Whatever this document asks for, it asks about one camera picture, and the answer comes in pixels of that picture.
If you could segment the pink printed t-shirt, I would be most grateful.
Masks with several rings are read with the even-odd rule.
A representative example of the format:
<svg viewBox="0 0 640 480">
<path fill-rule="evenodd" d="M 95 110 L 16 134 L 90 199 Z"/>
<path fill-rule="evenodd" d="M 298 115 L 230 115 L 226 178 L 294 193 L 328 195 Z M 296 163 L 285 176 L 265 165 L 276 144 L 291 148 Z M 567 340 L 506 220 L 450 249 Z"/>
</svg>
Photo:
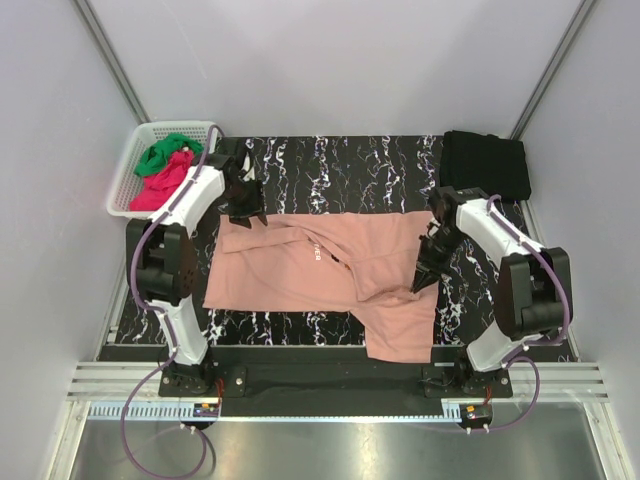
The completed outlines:
<svg viewBox="0 0 640 480">
<path fill-rule="evenodd" d="M 429 211 L 220 218 L 203 305 L 255 312 L 348 312 L 369 357 L 428 363 L 437 285 L 412 292 Z"/>
</svg>

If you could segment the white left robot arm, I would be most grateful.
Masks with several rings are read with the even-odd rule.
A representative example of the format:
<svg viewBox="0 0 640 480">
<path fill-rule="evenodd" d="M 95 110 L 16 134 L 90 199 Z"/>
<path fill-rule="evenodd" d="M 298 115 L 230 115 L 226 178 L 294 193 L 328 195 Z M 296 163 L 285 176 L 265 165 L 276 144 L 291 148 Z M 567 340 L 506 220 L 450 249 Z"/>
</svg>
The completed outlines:
<svg viewBox="0 0 640 480">
<path fill-rule="evenodd" d="M 159 320 L 168 343 L 168 359 L 161 366 L 164 396 L 204 396 L 222 389 L 193 302 L 198 257 L 192 235 L 218 200 L 226 202 L 233 225 L 250 228 L 252 219 L 267 221 L 263 184 L 239 139 L 219 140 L 150 218 L 133 219 L 126 227 L 131 293 Z"/>
</svg>

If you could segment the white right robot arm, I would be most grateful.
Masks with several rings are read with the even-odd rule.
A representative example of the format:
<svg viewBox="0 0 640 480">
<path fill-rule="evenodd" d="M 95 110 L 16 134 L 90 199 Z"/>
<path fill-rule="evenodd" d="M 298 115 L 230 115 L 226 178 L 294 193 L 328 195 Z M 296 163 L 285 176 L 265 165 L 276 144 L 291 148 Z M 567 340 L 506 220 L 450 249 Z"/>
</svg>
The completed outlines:
<svg viewBox="0 0 640 480">
<path fill-rule="evenodd" d="M 441 373 L 426 371 L 428 397 L 481 396 L 504 382 L 508 365 L 531 347 L 559 345 L 572 321 L 570 259 L 518 230 L 480 188 L 435 188 L 433 218 L 420 237 L 411 286 L 418 293 L 448 277 L 453 253 L 473 240 L 498 269 L 494 320 Z"/>
</svg>

